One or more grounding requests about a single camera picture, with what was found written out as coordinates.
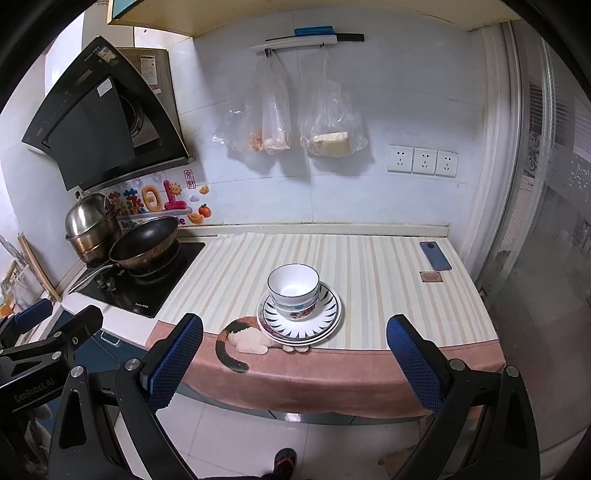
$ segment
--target hanging plastic bag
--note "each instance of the hanging plastic bag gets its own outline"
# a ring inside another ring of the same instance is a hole
[[[214,142],[229,150],[262,151],[262,98],[259,67],[241,95],[230,99],[229,109],[213,134]]]
[[[290,99],[287,91],[287,71],[277,55],[270,52],[261,60],[262,144],[268,154],[290,147]]]
[[[271,52],[256,66],[243,95],[230,100],[212,140],[230,150],[273,154],[289,149],[290,137],[287,71]]]
[[[353,110],[340,71],[325,48],[303,73],[298,127],[302,147],[314,155],[345,157],[368,144],[361,114]]]

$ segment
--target range hood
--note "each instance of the range hood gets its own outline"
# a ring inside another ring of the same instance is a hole
[[[22,141],[57,162],[68,190],[98,190],[192,160],[150,86],[103,37],[59,78]]]

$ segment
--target stovetop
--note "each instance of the stovetop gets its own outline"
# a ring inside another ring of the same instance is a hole
[[[169,275],[159,282],[138,284],[137,278],[128,270],[115,267],[99,275],[80,293],[113,307],[154,318],[203,247],[205,244],[202,242],[179,243],[178,256],[170,265]]]

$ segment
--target cabinet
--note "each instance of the cabinet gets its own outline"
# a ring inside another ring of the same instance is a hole
[[[501,0],[109,0],[107,23],[157,28],[195,37],[256,15],[343,6],[412,12],[464,30],[519,18]]]
[[[57,332],[72,317],[71,313],[63,312],[49,335]],[[129,358],[143,358],[146,353],[146,350],[99,330],[74,352],[74,365],[84,365],[91,373],[115,370]],[[51,410],[52,418],[39,421],[50,433],[59,402],[59,398],[49,402],[47,405]]]

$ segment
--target plate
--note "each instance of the plate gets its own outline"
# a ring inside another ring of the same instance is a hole
[[[271,296],[265,293],[257,312],[261,331],[283,345],[303,346],[324,340],[338,326],[343,309],[339,296],[322,282],[318,302],[314,313],[298,322],[280,315],[273,306]]]

